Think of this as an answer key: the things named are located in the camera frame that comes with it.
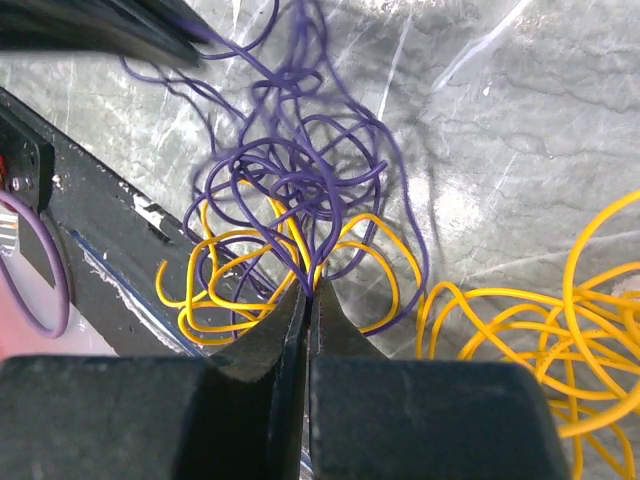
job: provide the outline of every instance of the purple cable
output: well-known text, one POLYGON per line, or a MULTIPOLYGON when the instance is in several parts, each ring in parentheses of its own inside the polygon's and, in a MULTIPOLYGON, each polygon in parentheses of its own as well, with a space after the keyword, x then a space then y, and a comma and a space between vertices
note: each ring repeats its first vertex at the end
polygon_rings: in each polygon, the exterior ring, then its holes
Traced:
MULTIPOLYGON (((253 109, 248 114, 234 108, 211 85, 189 78, 182 72, 177 72, 179 78, 172 78, 156 67, 159 78, 145 77, 131 71, 126 62, 123 62, 123 65, 135 78, 163 84, 173 95, 187 99, 206 125, 211 142, 211 159, 207 165, 200 167, 193 177, 193 203, 184 218, 185 234, 192 241, 198 241, 197 235, 189 230, 188 224, 189 219, 206 200, 214 214, 225 222, 260 232, 264 240, 272 245, 272 253, 296 274, 308 296, 313 294, 313 272, 333 251, 344 219, 354 215, 357 209, 380 215, 383 204, 380 174, 389 163, 388 160, 381 159, 381 146, 390 146, 391 160, 395 161, 400 170, 403 200, 409 224, 417 237, 424 276, 422 284, 405 307, 390 323, 369 332, 369 335, 373 335, 397 323, 416 306, 428 279, 427 248, 411 208, 403 155, 390 130, 378 121, 372 112, 353 99, 343 80, 337 75, 329 58, 329 33, 318 0, 294 0, 290 46, 283 62, 274 71, 269 70, 253 56, 251 50, 261 45, 275 27, 279 8, 279 1, 274 0, 265 29, 246 47, 240 47, 224 39, 213 30, 182 20, 175 21, 180 27, 201 38, 209 39, 213 44, 224 45, 227 49, 221 54, 203 54, 203 59, 240 57, 264 77, 249 88, 253 109), (328 71, 328 78, 338 87, 337 93, 322 92, 326 79, 320 73, 321 70, 328 71), (175 90, 174 87, 179 85, 190 88, 215 108, 222 109, 225 115, 236 122, 238 135, 235 144, 221 150, 216 148, 215 132, 211 122, 191 98, 175 90), (348 113, 339 117, 325 114, 305 116, 302 112, 309 104, 317 104, 324 109, 340 107, 347 109, 348 113), (316 128, 324 128, 326 131, 335 132, 336 135, 320 145, 317 140, 313 140, 312 133, 316 128), (258 138, 255 135, 256 129, 260 132, 258 138), (358 165, 361 171, 357 175, 351 174, 348 178, 343 178, 336 171, 337 165, 332 163, 330 158, 344 155, 338 148, 347 144, 350 149, 355 149, 364 161, 358 165), (197 183, 207 168, 209 172, 204 187, 199 189, 197 183), (218 175, 224 171, 228 172, 230 179, 218 181, 218 175), (287 213, 283 218, 263 225, 246 204, 238 187, 240 181, 248 181, 261 194, 281 202, 287 213), (223 200, 216 198, 216 194, 224 189, 231 190, 244 218, 233 218, 222 210, 223 200), (276 231, 277 225, 287 218, 293 219, 298 226, 304 226, 303 233, 307 233, 305 243, 312 259, 308 271, 299 268, 279 243, 288 241, 276 231), (317 245, 316 232, 320 231, 320 225, 326 225, 329 233, 321 238, 320 244, 317 245)), ((375 225, 370 223, 365 230, 363 243, 370 245, 376 230, 375 225)), ((221 242, 224 245, 219 245, 218 248, 225 255, 237 258, 228 248, 237 241, 241 240, 230 239, 228 242, 221 242)), ((335 280, 346 275, 360 264, 364 256, 364 251, 358 251, 345 268, 332 274, 329 279, 335 280)), ((197 273, 203 285, 205 259, 206 255, 199 259, 197 273)), ((260 283, 265 284, 271 292, 274 291, 274 282, 265 282, 264 276, 256 270, 259 260, 260 258, 256 258, 249 265, 242 266, 243 273, 232 301, 241 296, 247 283, 262 295, 268 292, 264 288, 258 288, 260 283)), ((231 322, 235 322, 233 313, 231 322)))
POLYGON ((33 312, 31 312, 11 278, 11 274, 9 273, 2 256, 0 256, 0 278, 4 280, 9 292, 11 292, 16 306, 27 319, 27 322, 29 322, 29 324, 43 337, 52 339, 58 338, 65 332, 69 325, 69 283, 67 281, 67 275, 62 264, 62 259, 60 258, 60 253, 58 252, 58 248, 42 221, 40 221, 38 216, 33 213, 27 205, 4 190, 0 190, 0 202, 11 207, 29 223, 37 237, 40 239, 42 247, 47 254, 51 270, 53 272, 58 304, 55 327, 52 329, 45 327, 40 323, 33 312))

